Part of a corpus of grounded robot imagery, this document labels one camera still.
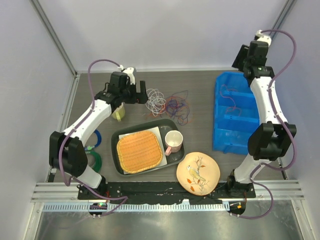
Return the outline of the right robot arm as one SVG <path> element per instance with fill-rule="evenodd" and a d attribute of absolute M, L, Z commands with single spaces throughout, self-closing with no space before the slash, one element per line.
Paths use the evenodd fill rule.
<path fill-rule="evenodd" d="M 273 68 L 266 66 L 271 39 L 259 37 L 242 45 L 232 66 L 243 73 L 252 91 L 259 116 L 259 126 L 248 139 L 248 154 L 227 178 L 226 193 L 233 198 L 253 190 L 253 179 L 264 166 L 287 153 L 297 133 L 280 107 L 275 90 Z"/>

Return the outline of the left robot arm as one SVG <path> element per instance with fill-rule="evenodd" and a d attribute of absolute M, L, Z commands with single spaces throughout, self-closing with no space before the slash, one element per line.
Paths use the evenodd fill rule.
<path fill-rule="evenodd" d="M 84 145 L 123 103 L 147 102 L 146 83 L 140 81 L 140 92 L 137 92 L 135 73 L 134 67 L 113 72 L 106 88 L 95 95 L 81 117 L 63 132 L 53 132 L 49 138 L 49 165 L 87 185 L 89 194 L 97 200 L 106 195 L 106 179 L 88 165 Z"/>

